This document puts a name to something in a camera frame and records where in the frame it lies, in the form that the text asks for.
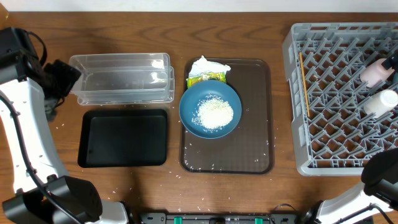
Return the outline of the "pink cup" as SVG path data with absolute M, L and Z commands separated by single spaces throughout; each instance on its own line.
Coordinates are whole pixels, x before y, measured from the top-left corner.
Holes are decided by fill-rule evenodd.
M 381 58 L 370 66 L 368 66 L 362 74 L 360 74 L 360 80 L 365 83 L 367 82 L 367 87 L 373 88 L 378 85 L 380 82 L 386 81 L 387 78 L 393 74 L 394 69 L 390 68 L 386 70 L 382 63 L 385 61 L 385 58 Z

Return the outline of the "white cup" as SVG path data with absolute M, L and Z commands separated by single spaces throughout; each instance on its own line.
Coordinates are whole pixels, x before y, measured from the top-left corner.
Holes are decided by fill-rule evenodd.
M 364 104 L 366 114 L 379 118 L 397 106 L 398 96 L 394 90 L 383 90 L 376 93 Z

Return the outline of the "wooden chopstick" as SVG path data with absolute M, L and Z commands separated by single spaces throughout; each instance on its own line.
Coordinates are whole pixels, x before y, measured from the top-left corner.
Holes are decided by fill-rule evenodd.
M 308 92 L 307 92 L 307 83 L 305 79 L 305 70 L 304 70 L 304 64 L 303 64 L 303 55 L 302 52 L 299 52 L 298 54 L 299 60 L 300 60 L 300 68 L 301 68 L 301 74 L 302 74 L 302 82 L 303 82 L 303 91 L 305 95 L 305 104 L 306 104 L 306 109 L 307 109 L 307 117 L 310 117 L 310 105 L 308 102 Z

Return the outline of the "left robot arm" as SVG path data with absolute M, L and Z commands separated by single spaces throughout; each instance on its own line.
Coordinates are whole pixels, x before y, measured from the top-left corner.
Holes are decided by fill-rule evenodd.
M 123 203 L 101 199 L 63 165 L 48 121 L 81 73 L 60 60 L 47 63 L 32 37 L 24 29 L 1 31 L 1 121 L 14 169 L 5 216 L 14 223 L 128 223 Z

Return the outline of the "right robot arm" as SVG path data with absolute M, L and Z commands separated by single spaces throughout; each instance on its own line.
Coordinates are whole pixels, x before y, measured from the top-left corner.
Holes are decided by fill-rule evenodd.
M 368 66 L 361 81 L 368 86 L 386 80 L 397 72 L 397 50 Z M 381 118 L 397 106 L 397 92 L 383 90 L 370 97 L 363 110 L 371 118 Z M 380 213 L 388 223 L 393 223 L 387 212 L 397 211 L 397 148 L 380 152 L 364 166 L 361 182 L 331 200 L 321 201 L 311 208 L 298 223 L 357 223 Z

